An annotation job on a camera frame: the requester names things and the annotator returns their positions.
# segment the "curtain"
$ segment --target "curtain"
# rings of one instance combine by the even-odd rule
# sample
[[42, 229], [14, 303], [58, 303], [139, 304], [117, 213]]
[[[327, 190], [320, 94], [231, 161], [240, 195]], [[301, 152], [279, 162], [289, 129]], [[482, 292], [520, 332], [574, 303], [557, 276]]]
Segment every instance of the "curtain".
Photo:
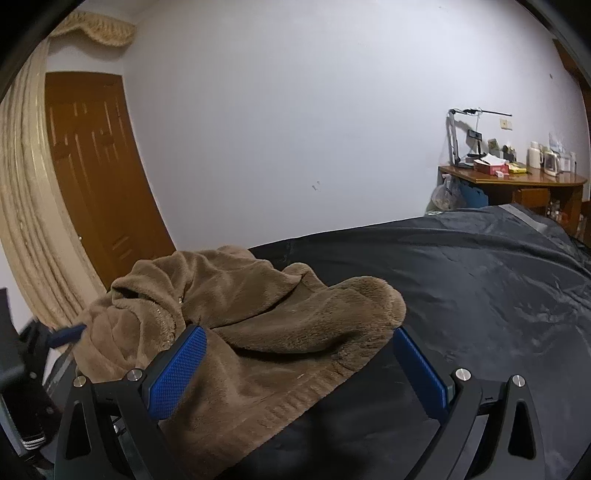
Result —
[[[135, 26], [72, 12], [50, 35], [80, 29], [108, 46], [131, 43]], [[47, 136], [41, 42], [0, 103], [0, 241], [21, 294], [51, 328], [71, 325], [105, 292], [67, 213]]]

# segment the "wooden door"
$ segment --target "wooden door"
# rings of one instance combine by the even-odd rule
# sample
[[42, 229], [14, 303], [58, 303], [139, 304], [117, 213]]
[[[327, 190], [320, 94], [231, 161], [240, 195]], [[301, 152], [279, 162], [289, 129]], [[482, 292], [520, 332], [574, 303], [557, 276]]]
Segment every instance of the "wooden door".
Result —
[[105, 286], [174, 252], [152, 196], [120, 75], [46, 75], [47, 131], [66, 207]]

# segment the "tissue box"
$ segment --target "tissue box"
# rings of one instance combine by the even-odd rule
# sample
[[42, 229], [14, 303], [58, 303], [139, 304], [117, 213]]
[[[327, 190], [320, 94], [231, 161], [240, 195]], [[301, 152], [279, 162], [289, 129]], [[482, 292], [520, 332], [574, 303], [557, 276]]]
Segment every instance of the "tissue box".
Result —
[[474, 170], [487, 175], [496, 175], [496, 172], [501, 171], [504, 174], [509, 174], [509, 165], [503, 163], [503, 165], [486, 165], [480, 162], [474, 162]]

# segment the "wall switch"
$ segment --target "wall switch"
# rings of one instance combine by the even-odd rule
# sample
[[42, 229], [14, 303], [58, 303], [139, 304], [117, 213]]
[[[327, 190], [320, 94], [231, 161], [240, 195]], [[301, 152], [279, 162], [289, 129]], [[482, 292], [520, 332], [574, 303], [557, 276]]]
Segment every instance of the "wall switch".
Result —
[[513, 123], [506, 118], [501, 118], [501, 128], [503, 130], [513, 130]]

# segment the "brown blanket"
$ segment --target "brown blanket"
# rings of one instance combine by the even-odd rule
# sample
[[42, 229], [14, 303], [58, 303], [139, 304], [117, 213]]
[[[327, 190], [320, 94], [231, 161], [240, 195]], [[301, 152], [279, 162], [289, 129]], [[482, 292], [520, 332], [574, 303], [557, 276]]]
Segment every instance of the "brown blanket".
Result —
[[161, 427], [193, 477], [210, 479], [360, 370], [404, 315], [377, 278], [328, 288], [307, 265], [280, 272], [237, 247], [176, 252], [138, 261], [86, 309], [74, 354], [93, 382], [118, 380], [187, 323], [204, 327], [205, 359]]

